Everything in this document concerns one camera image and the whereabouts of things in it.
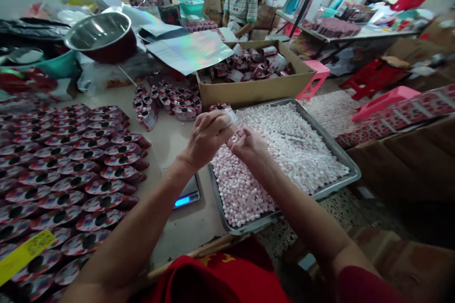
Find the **person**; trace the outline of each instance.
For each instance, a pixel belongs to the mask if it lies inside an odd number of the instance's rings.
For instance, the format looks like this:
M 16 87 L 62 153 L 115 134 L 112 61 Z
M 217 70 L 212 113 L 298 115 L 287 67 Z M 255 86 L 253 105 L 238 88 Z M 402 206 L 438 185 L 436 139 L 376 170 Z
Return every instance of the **person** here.
M 223 26 L 229 28 L 240 41 L 248 40 L 257 20 L 258 0 L 225 0 Z
M 156 187 L 91 256 L 61 302 L 129 301 L 142 284 L 139 274 L 148 264 L 175 201 L 194 174 L 212 160 L 224 143 L 248 166 L 312 251 L 340 302 L 401 302 L 400 294 L 383 282 L 336 220 L 284 174 L 260 134 L 248 127 L 242 132 L 239 142 L 232 143 L 230 138 L 236 133 L 236 126 L 224 111 L 199 115 L 187 147 Z M 251 253 L 252 261 L 227 251 L 200 259 L 181 256 L 141 300 L 144 303 L 289 302 L 273 267 L 261 266 L 257 260 L 261 250 Z

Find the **blue display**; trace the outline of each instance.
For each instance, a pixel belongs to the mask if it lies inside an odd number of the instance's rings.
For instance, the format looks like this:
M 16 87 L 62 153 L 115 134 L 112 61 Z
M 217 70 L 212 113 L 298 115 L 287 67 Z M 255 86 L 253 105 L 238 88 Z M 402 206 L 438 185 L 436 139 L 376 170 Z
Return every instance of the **blue display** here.
M 182 199 L 179 199 L 175 202 L 175 207 L 179 207 L 179 206 L 182 206 L 182 205 L 185 205 L 187 203 L 190 202 L 190 197 L 189 196 L 186 196 Z

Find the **striped shirt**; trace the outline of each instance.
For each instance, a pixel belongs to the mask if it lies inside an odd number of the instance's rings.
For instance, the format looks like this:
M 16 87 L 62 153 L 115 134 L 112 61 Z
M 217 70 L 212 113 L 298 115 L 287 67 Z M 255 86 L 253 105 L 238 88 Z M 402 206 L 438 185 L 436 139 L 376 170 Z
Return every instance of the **striped shirt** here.
M 226 0 L 224 12 L 229 14 L 229 21 L 240 25 L 255 23 L 257 20 L 257 0 Z

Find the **forearm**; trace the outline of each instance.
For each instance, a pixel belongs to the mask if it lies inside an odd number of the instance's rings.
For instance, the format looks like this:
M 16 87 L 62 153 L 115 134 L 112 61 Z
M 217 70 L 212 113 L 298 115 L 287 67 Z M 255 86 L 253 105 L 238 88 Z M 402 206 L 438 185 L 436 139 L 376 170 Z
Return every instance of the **forearm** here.
M 239 29 L 235 35 L 237 38 L 240 38 L 241 36 L 244 36 L 245 34 L 249 33 L 255 25 L 253 23 L 247 23 L 245 26 L 243 26 L 241 29 Z
M 133 282 L 144 269 L 175 201 L 195 170 L 177 159 L 163 178 L 125 217 L 91 257 L 75 284 L 99 284 L 106 290 Z
M 229 13 L 224 12 L 222 22 L 223 22 L 223 27 L 227 27 L 227 26 L 228 26 L 228 22 L 229 22 Z
M 264 161 L 251 172 L 318 260 L 333 259 L 352 243 L 335 219 L 304 194 L 275 161 Z

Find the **red shirt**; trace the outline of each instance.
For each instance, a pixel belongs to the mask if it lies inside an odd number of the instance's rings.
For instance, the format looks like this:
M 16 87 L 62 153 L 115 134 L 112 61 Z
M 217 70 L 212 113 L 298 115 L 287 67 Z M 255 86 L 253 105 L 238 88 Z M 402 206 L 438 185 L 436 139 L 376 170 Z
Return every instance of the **red shirt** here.
M 341 271 L 337 295 L 341 303 L 404 301 L 395 288 L 359 267 Z M 265 250 L 255 248 L 248 257 L 239 249 L 199 259 L 179 257 L 142 302 L 287 303 L 290 300 Z

